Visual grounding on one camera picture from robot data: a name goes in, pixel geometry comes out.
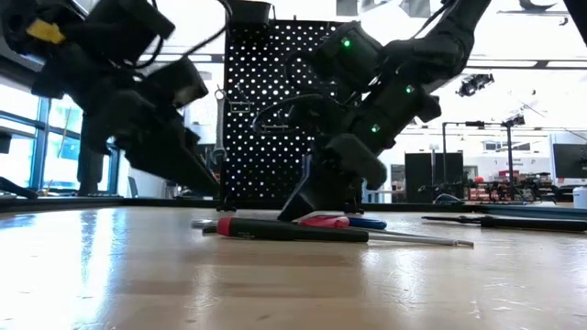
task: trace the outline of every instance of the blue screwdriver handle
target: blue screwdriver handle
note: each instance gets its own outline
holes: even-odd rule
[[[387,223],[381,220],[349,218],[349,226],[383,230],[387,227]]]

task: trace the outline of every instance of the light stand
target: light stand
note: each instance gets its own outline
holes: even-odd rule
[[[512,201],[515,199],[515,183],[514,183],[514,155],[512,152],[512,127],[523,125],[526,122],[521,115],[515,115],[502,123],[486,123],[483,121],[474,122],[445,122],[442,123],[442,163],[443,163],[443,182],[447,182],[447,126],[448,125],[464,125],[466,127],[505,127],[507,132],[507,162],[510,182],[510,196]]]

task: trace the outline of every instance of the black cable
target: black cable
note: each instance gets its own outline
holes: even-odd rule
[[[297,95],[297,96],[282,100],[274,105],[270,105],[270,106],[266,107],[265,109],[261,110],[257,114],[257,116],[255,117],[255,119],[253,119],[253,122],[251,124],[253,132],[255,132],[257,134],[261,134],[261,135],[284,135],[284,134],[290,134],[290,133],[296,132],[296,131],[300,130],[300,128],[287,128],[287,129],[270,131],[270,130],[263,128],[262,123],[265,119],[270,118],[271,115],[276,113],[275,110],[281,110],[287,105],[295,105],[296,103],[303,102],[303,101],[322,101],[324,99],[325,99],[324,95],[319,94],[319,93],[312,93],[312,94]]]
[[[151,3],[153,4],[153,7],[155,9],[159,9],[159,7],[157,6],[157,0],[151,0]],[[123,63],[120,66],[125,68],[125,69],[130,69],[130,70],[140,70],[140,69],[145,69],[147,67],[149,67],[151,64],[153,64],[156,60],[157,57],[159,57],[159,55],[161,55],[161,51],[163,50],[163,38],[161,36],[159,36],[159,41],[157,41],[157,47],[155,48],[155,50],[153,51],[153,53],[151,54],[150,59],[137,64],[126,64]]]
[[[205,45],[209,44],[210,42],[216,40],[218,37],[220,37],[220,35],[222,35],[224,32],[226,32],[228,30],[228,25],[230,24],[230,20],[232,19],[232,8],[230,8],[230,5],[228,4],[228,2],[226,0],[217,0],[217,2],[220,3],[220,5],[222,5],[226,11],[226,18],[227,21],[225,23],[225,25],[220,28],[217,33],[213,34],[212,36],[206,38],[205,40],[203,40],[202,42],[198,43],[197,45],[191,47],[190,49],[188,49],[183,56],[190,56],[193,53],[197,52],[199,49],[201,49],[202,47],[204,47]]]
[[[426,22],[424,22],[424,25],[410,38],[410,39],[414,39],[415,37],[417,37],[420,33],[422,33],[422,31],[424,31],[426,28],[428,28],[428,26],[435,20],[438,18],[438,16],[440,16],[440,14],[444,13],[445,10],[447,10],[450,6],[452,6],[452,4],[454,3],[454,0],[448,0],[446,4],[442,5],[442,7],[440,7],[439,10],[437,10],[434,14],[432,14],[432,16],[430,16]]]

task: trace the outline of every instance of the yellow label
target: yellow label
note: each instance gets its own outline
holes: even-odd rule
[[[27,33],[32,37],[54,44],[60,44],[65,40],[65,36],[61,34],[57,24],[50,24],[40,19],[28,27]]]

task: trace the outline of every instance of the wooden table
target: wooden table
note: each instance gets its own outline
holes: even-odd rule
[[[253,242],[190,229],[220,216],[212,210],[0,215],[0,329],[587,328],[585,236],[375,215],[394,231],[476,247]]]

